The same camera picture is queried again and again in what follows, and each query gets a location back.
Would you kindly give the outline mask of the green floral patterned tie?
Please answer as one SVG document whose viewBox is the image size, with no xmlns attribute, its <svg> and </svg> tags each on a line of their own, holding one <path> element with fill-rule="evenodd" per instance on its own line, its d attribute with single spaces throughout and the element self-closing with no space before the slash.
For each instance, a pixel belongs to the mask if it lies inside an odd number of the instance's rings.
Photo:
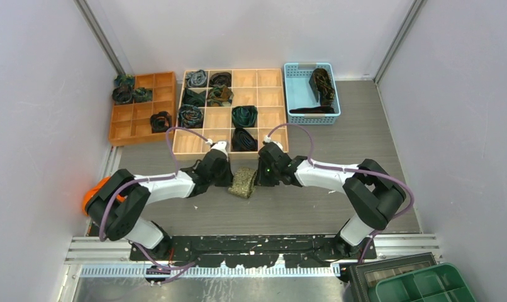
<svg viewBox="0 0 507 302">
<path fill-rule="evenodd" d="M 228 192 L 234 196 L 248 199 L 255 188 L 257 171 L 249 167 L 240 167 L 233 176 Z"/>
</svg>

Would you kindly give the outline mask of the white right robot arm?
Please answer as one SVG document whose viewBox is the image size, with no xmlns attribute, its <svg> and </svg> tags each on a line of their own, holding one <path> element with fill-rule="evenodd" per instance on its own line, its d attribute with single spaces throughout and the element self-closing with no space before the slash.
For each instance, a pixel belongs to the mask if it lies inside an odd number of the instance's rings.
<svg viewBox="0 0 507 302">
<path fill-rule="evenodd" d="M 343 258 L 362 251 L 361 243 L 374 231 L 384 230 L 406 199 L 400 183 L 374 160 L 337 165 L 305 156 L 290 156 L 275 142 L 259 151 L 260 186 L 279 183 L 297 187 L 321 187 L 344 193 L 355 214 L 337 233 L 334 248 Z"/>
</svg>

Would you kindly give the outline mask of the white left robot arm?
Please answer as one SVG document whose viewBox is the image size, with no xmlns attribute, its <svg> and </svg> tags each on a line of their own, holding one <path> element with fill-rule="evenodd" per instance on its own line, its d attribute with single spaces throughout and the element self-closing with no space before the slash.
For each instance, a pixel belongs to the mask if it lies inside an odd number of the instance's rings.
<svg viewBox="0 0 507 302">
<path fill-rule="evenodd" d="M 136 176 L 126 169 L 104 180 L 84 198 L 83 210 L 111 241 L 127 239 L 143 247 L 156 260 L 170 252 L 170 237 L 158 224 L 141 217 L 152 203 L 204 194 L 209 187 L 231 186 L 228 142 L 213 143 L 202 160 L 177 174 Z"/>
</svg>

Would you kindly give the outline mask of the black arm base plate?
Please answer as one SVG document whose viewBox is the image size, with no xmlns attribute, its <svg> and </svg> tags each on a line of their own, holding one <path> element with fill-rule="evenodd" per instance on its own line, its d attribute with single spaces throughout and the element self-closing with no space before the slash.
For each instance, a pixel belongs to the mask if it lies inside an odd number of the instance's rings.
<svg viewBox="0 0 507 302">
<path fill-rule="evenodd" d="M 197 267 L 269 268 L 282 261 L 286 268 L 328 267 L 340 260 L 377 257 L 365 239 L 346 247 L 336 235 L 215 235 L 174 236 L 147 254 L 157 262 Z"/>
</svg>

